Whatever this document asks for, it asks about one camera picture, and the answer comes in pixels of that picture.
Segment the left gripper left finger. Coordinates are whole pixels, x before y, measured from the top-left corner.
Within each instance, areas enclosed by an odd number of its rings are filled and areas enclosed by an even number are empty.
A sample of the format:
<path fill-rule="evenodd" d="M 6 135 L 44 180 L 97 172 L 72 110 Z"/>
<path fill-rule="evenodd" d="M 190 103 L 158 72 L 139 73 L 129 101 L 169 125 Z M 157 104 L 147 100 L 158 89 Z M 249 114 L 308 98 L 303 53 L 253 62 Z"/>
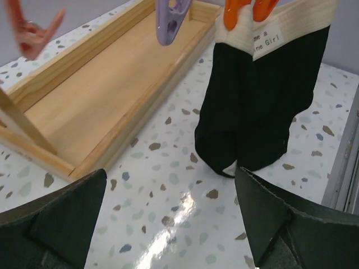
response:
<path fill-rule="evenodd" d="M 106 185 L 99 169 L 1 213 L 1 268 L 84 268 Z"/>

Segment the blue plastic clip hanger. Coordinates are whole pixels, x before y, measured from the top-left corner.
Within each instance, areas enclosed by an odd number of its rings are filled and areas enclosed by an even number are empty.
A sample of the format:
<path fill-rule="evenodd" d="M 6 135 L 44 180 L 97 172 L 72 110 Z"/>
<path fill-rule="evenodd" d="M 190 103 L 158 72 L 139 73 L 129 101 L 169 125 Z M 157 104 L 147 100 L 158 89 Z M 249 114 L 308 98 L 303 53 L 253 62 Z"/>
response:
<path fill-rule="evenodd" d="M 157 40 L 160 45 L 172 44 L 191 3 L 191 1 L 176 1 L 171 7 L 168 1 L 156 1 Z M 241 11 L 242 8 L 248 11 L 247 6 L 251 1 L 226 1 L 223 12 L 224 25 L 219 27 L 216 41 L 252 53 L 254 44 L 252 23 L 266 20 L 277 3 L 277 1 L 255 1 L 251 16 Z M 4 5 L 20 52 L 26 59 L 35 60 L 59 28 L 65 11 L 60 10 L 50 26 L 42 29 L 32 21 L 24 19 L 19 1 L 5 1 Z"/>

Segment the black underwear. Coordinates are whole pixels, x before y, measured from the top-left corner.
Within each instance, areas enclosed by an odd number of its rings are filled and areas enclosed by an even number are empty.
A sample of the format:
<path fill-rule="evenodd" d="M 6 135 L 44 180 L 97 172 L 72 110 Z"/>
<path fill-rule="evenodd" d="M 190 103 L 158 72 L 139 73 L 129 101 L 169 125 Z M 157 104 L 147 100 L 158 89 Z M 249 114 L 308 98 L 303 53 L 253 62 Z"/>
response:
<path fill-rule="evenodd" d="M 226 1 L 195 150 L 217 174 L 260 170 L 286 152 L 308 109 L 337 1 Z"/>

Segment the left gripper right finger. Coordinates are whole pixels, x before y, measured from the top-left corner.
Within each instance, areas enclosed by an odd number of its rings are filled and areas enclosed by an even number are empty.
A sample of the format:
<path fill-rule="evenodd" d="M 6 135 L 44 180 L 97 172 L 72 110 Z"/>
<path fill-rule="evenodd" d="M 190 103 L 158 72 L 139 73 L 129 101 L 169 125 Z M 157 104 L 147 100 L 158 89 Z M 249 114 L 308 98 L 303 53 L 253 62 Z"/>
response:
<path fill-rule="evenodd" d="M 358 216 L 311 202 L 245 168 L 235 185 L 258 268 L 358 268 Z"/>

